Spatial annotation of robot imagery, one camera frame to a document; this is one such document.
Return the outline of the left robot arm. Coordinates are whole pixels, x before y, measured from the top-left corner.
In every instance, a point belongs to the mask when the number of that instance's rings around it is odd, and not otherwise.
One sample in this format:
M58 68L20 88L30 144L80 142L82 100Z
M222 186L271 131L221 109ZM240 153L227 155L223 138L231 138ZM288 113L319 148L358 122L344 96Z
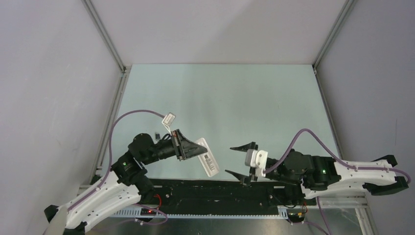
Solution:
M66 204L50 205L44 210L49 223L44 234L84 235L129 205L150 203L155 188L146 176L145 165L170 157L184 161L208 151L205 143L188 140L178 129L158 142L146 133L136 135L103 177Z

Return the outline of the right aluminium frame post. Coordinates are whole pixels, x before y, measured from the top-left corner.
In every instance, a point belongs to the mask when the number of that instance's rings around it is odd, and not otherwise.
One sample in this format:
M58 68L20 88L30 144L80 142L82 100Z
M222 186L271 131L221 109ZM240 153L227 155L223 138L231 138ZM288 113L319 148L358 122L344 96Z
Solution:
M336 37L340 33L343 25L346 23L348 17L350 16L354 6L358 0L346 0L341 8L340 13L338 14L333 26L331 27L329 34L327 35L322 47L320 48L312 67L314 70L317 70L319 65L321 64L323 58L328 53L330 47L334 43Z

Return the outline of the aluminium frame post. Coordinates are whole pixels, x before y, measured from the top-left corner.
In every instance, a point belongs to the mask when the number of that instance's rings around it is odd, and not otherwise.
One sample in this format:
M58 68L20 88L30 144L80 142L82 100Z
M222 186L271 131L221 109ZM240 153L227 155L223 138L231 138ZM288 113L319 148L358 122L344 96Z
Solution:
M115 64L117 65L118 69L121 73L126 71L126 66L123 63L115 44L113 43L94 3L92 0L81 0L86 12L89 14L92 23L95 25L98 34L102 38L103 43L105 44L106 48L108 49L111 57L113 58Z
M341 8L340 13L338 14L333 26L331 27L329 34L327 35L322 47L320 48L312 67L314 70L317 70L319 65L321 64L323 58L328 53L330 47L334 43L336 37L340 33L343 25L346 23L348 17L350 16L354 6L358 0L346 0Z

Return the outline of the electronics board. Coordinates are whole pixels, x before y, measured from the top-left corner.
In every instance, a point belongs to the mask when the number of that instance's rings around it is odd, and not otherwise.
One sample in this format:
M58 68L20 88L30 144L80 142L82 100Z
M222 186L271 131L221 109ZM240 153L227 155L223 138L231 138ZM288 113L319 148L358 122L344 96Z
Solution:
M305 221L306 212L289 212L287 213L287 221L290 224L302 224Z
M141 208L140 209L140 216L156 216L158 214L157 208Z

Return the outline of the white remote control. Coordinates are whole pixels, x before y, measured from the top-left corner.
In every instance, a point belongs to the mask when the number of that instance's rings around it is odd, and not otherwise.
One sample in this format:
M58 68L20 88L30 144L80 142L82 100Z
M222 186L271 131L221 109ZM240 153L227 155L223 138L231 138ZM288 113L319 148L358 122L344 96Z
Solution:
M198 156L198 159L205 170L205 173L208 177L213 177L220 172L219 164L217 163L207 141L205 138L200 138L196 140L196 143L207 149L206 153L203 153Z

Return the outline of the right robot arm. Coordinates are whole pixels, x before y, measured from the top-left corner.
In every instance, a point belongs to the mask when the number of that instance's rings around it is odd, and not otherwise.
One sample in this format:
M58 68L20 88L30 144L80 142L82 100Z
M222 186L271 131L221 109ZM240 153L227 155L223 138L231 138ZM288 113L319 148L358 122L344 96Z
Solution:
M234 171L227 172L242 185L249 186L258 177L285 185L284 198L290 204L302 199L310 200L345 191L367 191L374 196L391 195L409 187L408 179L397 175L394 167L397 161L393 155L386 155L372 162L341 162L333 157L302 154L294 149L285 153L279 162L259 150L255 142L233 147L245 152L245 165L249 175Z

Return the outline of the right electronics board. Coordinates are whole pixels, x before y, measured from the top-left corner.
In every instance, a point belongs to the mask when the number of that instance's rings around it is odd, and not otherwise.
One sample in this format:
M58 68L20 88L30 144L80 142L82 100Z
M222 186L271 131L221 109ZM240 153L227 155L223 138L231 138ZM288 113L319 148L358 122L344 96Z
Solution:
M302 224L305 221L306 212L289 212L287 213L287 221L290 224Z

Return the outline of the left electronics board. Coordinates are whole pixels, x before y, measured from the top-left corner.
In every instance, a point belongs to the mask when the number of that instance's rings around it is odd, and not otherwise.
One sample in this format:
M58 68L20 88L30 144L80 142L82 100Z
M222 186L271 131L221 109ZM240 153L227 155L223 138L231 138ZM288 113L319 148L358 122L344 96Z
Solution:
M157 208L141 208L140 209L140 216L156 216L158 214Z

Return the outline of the left aluminium frame post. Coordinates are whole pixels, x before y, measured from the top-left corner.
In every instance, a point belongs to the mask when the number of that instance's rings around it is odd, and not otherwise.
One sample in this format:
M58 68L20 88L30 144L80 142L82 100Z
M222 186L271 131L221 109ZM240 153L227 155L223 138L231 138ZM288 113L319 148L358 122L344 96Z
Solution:
M121 73L126 71L126 66L123 63L115 44L113 43L94 3L92 0L81 0L86 12L89 14L92 23L95 25L98 34L102 38L103 43L105 44L106 48L108 49L111 57L113 58L115 64L117 65L118 69Z

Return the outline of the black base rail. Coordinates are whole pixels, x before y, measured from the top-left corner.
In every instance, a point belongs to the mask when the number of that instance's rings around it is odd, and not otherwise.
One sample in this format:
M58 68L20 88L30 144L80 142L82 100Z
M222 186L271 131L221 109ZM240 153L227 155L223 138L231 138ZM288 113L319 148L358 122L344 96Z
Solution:
M244 186L236 181L151 179L153 191L138 201L156 205L168 215L277 215L280 206L315 206L305 199L301 188L275 181L253 182Z

